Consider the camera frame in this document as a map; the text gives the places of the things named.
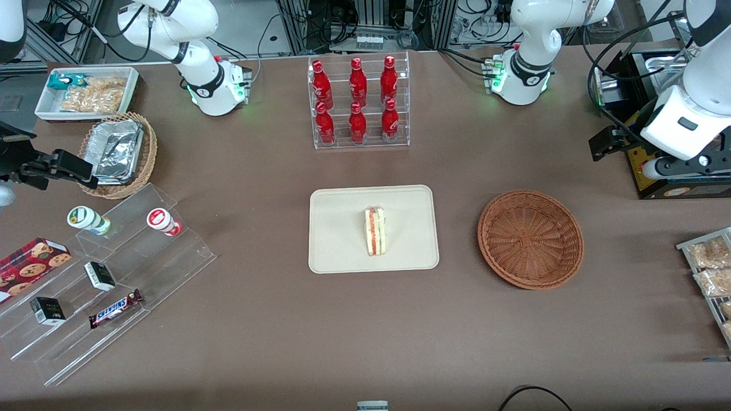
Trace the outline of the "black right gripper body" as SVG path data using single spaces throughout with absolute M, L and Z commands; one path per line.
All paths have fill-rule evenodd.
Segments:
M 37 151 L 35 135 L 1 122 L 1 180 L 45 191 L 57 155 Z

